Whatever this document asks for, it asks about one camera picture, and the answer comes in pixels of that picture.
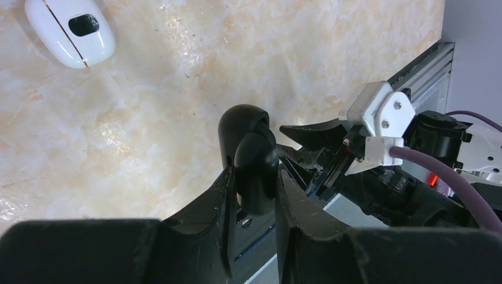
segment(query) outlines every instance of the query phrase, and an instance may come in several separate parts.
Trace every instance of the scratch on table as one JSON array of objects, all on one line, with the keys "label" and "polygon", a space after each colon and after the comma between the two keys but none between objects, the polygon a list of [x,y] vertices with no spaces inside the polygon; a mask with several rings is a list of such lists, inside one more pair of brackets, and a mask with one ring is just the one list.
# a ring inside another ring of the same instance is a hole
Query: scratch on table
[{"label": "scratch on table", "polygon": [[9,187],[9,186],[11,186],[11,185],[16,185],[16,184],[21,183],[21,182],[29,182],[29,181],[31,181],[31,180],[37,180],[37,179],[41,179],[41,177],[36,177],[36,178],[34,178],[34,179],[24,179],[24,180],[20,180],[20,181],[18,181],[18,182],[13,182],[13,183],[10,183],[10,184],[8,184],[8,185],[2,185],[2,188],[7,188],[7,187]]}]

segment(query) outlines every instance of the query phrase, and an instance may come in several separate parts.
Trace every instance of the white computer mouse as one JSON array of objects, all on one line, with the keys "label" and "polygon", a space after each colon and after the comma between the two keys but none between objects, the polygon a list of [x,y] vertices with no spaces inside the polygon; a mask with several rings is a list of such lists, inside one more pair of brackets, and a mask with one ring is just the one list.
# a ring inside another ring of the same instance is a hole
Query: white computer mouse
[{"label": "white computer mouse", "polygon": [[93,0],[26,0],[24,10],[42,42],[68,67],[92,66],[115,50],[110,26]]}]

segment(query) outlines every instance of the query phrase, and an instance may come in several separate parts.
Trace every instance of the marble tabletop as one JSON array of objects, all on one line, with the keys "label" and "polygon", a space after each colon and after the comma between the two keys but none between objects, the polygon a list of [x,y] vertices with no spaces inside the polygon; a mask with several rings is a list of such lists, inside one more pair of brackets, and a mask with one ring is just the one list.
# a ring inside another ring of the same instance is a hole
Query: marble tabletop
[{"label": "marble tabletop", "polygon": [[236,104],[283,124],[336,118],[441,35],[444,0],[96,0],[108,60],[70,69],[0,4],[0,232],[21,220],[166,218],[222,170]]}]

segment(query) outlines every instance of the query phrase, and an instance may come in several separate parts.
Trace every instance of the thin purple cable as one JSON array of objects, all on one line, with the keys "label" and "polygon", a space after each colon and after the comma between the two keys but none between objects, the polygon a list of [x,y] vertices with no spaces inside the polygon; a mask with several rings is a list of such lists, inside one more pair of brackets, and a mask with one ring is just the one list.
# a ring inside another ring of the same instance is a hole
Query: thin purple cable
[{"label": "thin purple cable", "polygon": [[502,222],[485,199],[450,167],[429,155],[408,148],[392,147],[389,154],[393,158],[410,161],[433,172],[453,189],[480,227],[502,234]]},{"label": "thin purple cable", "polygon": [[479,120],[481,120],[482,122],[488,124],[489,126],[495,128],[496,130],[499,130],[500,132],[502,132],[502,126],[498,123],[496,123],[495,121],[477,113],[477,112],[474,112],[474,111],[451,111],[451,112],[447,112],[445,113],[445,115],[456,115],[456,114],[463,114],[463,115],[469,115],[470,117],[474,117],[474,118],[477,118]]}]

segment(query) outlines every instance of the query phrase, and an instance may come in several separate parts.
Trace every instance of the purple cable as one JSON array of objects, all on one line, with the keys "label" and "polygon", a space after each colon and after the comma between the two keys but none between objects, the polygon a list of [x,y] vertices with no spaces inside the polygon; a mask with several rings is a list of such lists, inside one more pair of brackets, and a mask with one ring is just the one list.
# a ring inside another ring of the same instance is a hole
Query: purple cable
[{"label": "purple cable", "polygon": [[495,128],[496,130],[499,130],[500,132],[502,132],[502,126],[500,126],[500,124],[496,123],[495,121],[493,121],[487,117],[484,117],[483,115],[481,115],[477,112],[474,112],[474,111],[451,111],[451,112],[445,113],[445,115],[455,115],[455,114],[469,115],[470,117],[477,118],[477,119],[481,120],[482,122],[488,124],[489,126]]},{"label": "purple cable", "polygon": [[408,148],[394,146],[390,149],[389,154],[393,158],[420,165],[437,175],[458,195],[480,227],[502,234],[502,222],[485,199],[450,167],[429,155]]}]

